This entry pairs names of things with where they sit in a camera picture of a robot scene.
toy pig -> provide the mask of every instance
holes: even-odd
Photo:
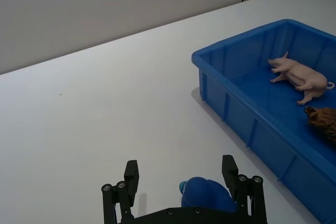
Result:
[[[287,56],[288,52],[281,58],[268,60],[268,63],[273,67],[272,72],[280,73],[277,78],[272,79],[270,82],[288,80],[295,86],[295,89],[304,91],[304,98],[301,101],[297,101],[298,105],[304,105],[311,101],[312,98],[322,96],[327,89],[335,87],[334,83],[328,82],[323,74],[295,60],[288,59]]]

white tabletop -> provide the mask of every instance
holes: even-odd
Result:
[[[251,0],[0,76],[0,223],[103,224],[100,188],[130,159],[134,215],[178,207],[180,181],[224,183],[223,154],[264,178],[269,223],[318,223],[200,102],[191,54],[283,18],[336,34],[333,3]]]

brown toy chicken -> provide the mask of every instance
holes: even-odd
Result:
[[[305,107],[308,124],[325,140],[336,146],[336,109]]]

